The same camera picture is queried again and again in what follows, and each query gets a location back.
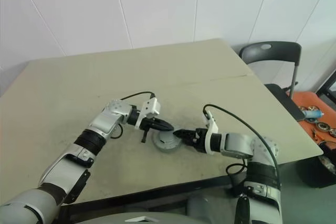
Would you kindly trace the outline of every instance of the blue object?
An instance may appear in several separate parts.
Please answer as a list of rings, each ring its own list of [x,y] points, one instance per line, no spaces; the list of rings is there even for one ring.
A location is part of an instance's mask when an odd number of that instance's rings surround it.
[[[321,118],[323,116],[322,111],[320,110],[302,110],[305,118]]]

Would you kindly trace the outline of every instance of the robotic arm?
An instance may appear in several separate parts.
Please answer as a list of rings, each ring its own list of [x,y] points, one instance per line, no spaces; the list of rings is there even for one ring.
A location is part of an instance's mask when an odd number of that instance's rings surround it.
[[[74,202],[90,177],[88,169],[119,124],[136,129],[172,131],[167,122],[155,118],[160,104],[152,95],[142,109],[123,100],[113,100],[87,126],[82,134],[43,173],[38,188],[25,191],[0,206],[0,223],[47,224],[56,217],[60,206]]]
[[[218,133],[216,122],[206,111],[206,129],[178,130],[174,135],[186,145],[207,154],[220,152],[223,156],[247,159],[246,178],[236,206],[235,223],[282,224],[280,185],[275,164],[259,138],[238,133]],[[273,155],[278,155],[277,144],[264,137]]]

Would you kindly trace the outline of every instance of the chair backrest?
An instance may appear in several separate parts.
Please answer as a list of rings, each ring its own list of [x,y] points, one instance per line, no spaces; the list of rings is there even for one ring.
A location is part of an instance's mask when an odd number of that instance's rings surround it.
[[[246,64],[262,60],[282,60],[294,62],[295,66],[299,66],[300,55],[301,46],[287,41],[258,42],[243,47],[239,52]]]

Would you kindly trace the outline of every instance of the beige table top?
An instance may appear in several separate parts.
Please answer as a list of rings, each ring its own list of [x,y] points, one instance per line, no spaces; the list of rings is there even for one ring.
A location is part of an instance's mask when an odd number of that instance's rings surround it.
[[[220,105],[278,142],[279,163],[322,154],[300,125],[223,41],[105,52],[29,63],[0,98],[1,202],[34,188],[55,158],[112,99],[151,90],[159,118],[193,129],[204,127],[202,107]],[[141,105],[146,97],[131,98]],[[213,111],[221,132],[252,134]],[[164,154],[130,125],[107,142],[76,202],[125,195],[224,174],[236,159],[182,146]]]

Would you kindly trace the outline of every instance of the chair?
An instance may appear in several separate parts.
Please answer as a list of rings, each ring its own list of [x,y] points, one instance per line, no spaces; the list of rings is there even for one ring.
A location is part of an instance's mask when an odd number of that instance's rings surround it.
[[[278,101],[286,108],[286,110],[297,120],[305,119],[304,114],[292,101],[296,75],[300,62],[301,46],[295,42],[286,41],[266,41],[247,45],[243,47],[239,56],[246,63],[250,64],[263,60],[281,60],[294,62],[293,78],[290,86],[289,96],[285,90],[276,84],[266,84],[266,88],[278,99]]]

